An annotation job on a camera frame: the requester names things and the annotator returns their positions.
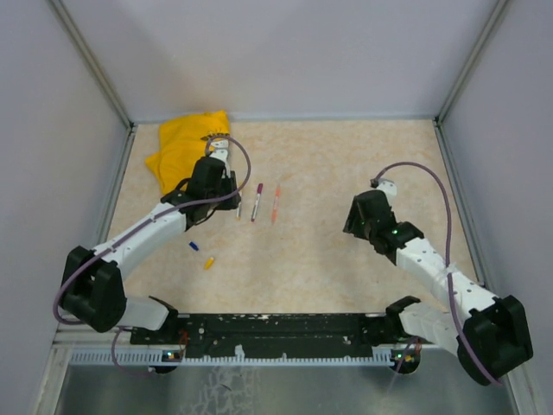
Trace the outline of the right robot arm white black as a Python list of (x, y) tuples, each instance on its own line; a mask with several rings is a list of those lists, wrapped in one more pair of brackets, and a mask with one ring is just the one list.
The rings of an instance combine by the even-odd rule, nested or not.
[(396, 220), (388, 194), (373, 189), (354, 196), (344, 233), (371, 243), (395, 266), (415, 276), (442, 312), (409, 300), (387, 311), (387, 335), (396, 342), (422, 337), (455, 355), (467, 374), (487, 386), (533, 356), (523, 304), (477, 285), (434, 249), (409, 222)]

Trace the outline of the yellow pen cap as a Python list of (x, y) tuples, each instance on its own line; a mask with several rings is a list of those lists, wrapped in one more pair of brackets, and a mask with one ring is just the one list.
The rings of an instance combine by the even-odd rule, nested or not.
[(209, 258), (204, 264), (204, 269), (209, 270), (213, 266), (214, 261), (215, 261), (214, 257)]

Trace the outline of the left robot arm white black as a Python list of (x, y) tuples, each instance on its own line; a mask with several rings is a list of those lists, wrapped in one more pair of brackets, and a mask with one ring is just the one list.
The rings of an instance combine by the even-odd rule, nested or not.
[(202, 157), (137, 224), (92, 249), (75, 247), (68, 255), (54, 316), (59, 322), (85, 324), (99, 333), (116, 327), (147, 329), (158, 341), (173, 341), (179, 321), (174, 308), (154, 297), (131, 298), (124, 280), (154, 251), (217, 210), (238, 207), (236, 174), (226, 163)]

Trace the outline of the orange white pen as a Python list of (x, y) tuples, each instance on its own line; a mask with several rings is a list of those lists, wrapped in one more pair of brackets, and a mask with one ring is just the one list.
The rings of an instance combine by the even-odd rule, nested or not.
[(271, 225), (275, 225), (277, 221), (280, 197), (281, 197), (281, 186), (280, 186), (280, 183), (278, 183), (276, 186), (272, 210), (271, 210)]

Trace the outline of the white pen red marks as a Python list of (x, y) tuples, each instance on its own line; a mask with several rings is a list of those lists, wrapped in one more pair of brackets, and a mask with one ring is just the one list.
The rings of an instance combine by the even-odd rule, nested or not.
[(252, 223), (255, 222), (255, 220), (257, 218), (257, 211), (258, 211), (258, 208), (259, 208), (261, 195), (262, 195), (262, 192), (257, 191), (256, 198), (255, 198), (254, 205), (253, 205), (252, 212), (251, 212), (251, 222)]

